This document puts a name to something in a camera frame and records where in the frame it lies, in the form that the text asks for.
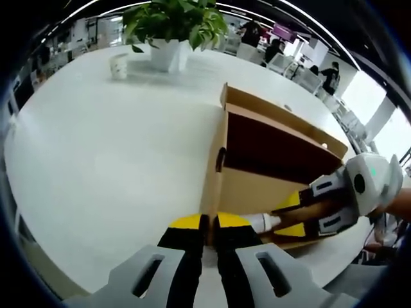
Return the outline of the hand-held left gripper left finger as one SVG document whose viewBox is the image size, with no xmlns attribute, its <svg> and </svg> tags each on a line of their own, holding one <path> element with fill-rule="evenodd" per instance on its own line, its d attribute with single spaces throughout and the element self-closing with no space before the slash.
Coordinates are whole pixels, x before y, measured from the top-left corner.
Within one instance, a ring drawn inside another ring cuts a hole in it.
<svg viewBox="0 0 411 308">
<path fill-rule="evenodd" d="M 112 269 L 105 286 L 64 300 L 66 307 L 192 307 L 202 274 L 209 218 L 174 221 L 157 245 L 146 245 Z"/>
</svg>

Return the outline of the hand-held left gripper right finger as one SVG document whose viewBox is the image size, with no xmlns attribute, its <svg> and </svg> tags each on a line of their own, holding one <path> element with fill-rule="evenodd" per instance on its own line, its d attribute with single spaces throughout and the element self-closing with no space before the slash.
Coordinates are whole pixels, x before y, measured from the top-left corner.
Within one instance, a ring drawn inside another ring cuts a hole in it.
<svg viewBox="0 0 411 308">
<path fill-rule="evenodd" d="M 354 307 L 357 303 L 349 295 L 319 287 L 305 265 L 275 244 L 262 243 L 241 216 L 218 213 L 213 244 L 229 307 Z"/>
</svg>

